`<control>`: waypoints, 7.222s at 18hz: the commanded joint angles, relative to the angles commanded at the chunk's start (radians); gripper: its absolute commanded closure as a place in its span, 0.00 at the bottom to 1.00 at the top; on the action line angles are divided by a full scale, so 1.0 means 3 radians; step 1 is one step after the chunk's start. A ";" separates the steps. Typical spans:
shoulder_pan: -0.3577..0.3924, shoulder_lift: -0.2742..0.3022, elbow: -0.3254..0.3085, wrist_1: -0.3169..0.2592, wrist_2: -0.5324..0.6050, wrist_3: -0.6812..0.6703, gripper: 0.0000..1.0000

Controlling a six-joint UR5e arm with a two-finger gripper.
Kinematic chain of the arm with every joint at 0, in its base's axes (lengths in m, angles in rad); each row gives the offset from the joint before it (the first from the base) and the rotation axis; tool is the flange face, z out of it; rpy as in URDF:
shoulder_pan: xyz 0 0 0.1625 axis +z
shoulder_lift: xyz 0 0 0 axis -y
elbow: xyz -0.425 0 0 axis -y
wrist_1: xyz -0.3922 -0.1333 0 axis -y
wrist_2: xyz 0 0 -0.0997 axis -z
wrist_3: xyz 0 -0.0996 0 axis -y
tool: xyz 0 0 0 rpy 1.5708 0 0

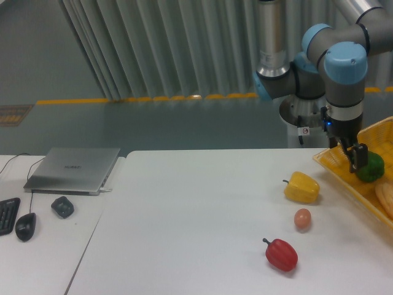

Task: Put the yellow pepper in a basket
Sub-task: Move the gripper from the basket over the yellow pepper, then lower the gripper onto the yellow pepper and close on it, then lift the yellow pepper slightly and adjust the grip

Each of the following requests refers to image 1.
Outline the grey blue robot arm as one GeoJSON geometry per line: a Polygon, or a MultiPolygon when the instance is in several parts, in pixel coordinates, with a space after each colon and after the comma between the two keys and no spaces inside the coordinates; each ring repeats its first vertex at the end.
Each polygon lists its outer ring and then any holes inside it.
{"type": "Polygon", "coordinates": [[[326,99],[322,128],[330,147],[341,146],[350,172],[368,164],[368,147],[357,139],[362,126],[368,58],[392,50],[392,17],[379,1],[336,1],[350,22],[345,29],[320,23],[302,38],[300,56],[290,61],[286,50],[286,4],[258,1],[260,61],[254,73],[258,96],[264,100],[295,95],[326,99]]]}

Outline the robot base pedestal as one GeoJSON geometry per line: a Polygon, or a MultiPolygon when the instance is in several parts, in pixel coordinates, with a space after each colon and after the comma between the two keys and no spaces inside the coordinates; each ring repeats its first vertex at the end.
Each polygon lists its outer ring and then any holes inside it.
{"type": "Polygon", "coordinates": [[[328,138],[322,129],[321,107],[325,96],[306,100],[295,95],[283,99],[279,115],[287,128],[289,148],[327,148],[328,138]]]}

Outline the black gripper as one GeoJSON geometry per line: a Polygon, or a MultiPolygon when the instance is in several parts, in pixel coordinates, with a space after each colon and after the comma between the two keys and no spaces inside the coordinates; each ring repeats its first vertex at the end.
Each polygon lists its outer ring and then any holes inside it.
{"type": "Polygon", "coordinates": [[[357,141],[363,115],[351,120],[338,120],[328,114],[331,110],[328,106],[321,107],[322,129],[329,139],[329,148],[340,144],[350,161],[350,172],[355,173],[368,165],[368,147],[357,141]]]}

